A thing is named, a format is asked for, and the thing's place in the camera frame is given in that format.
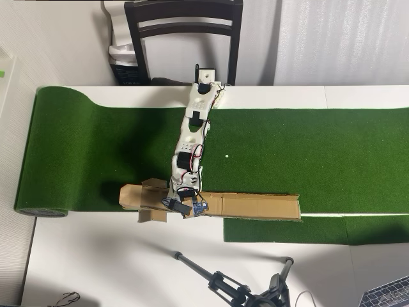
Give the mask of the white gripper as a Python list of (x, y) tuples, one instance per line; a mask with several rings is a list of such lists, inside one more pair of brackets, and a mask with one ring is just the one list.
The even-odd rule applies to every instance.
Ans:
[(179, 179), (170, 179), (168, 197), (176, 200), (197, 199), (201, 190), (200, 173), (184, 172)]

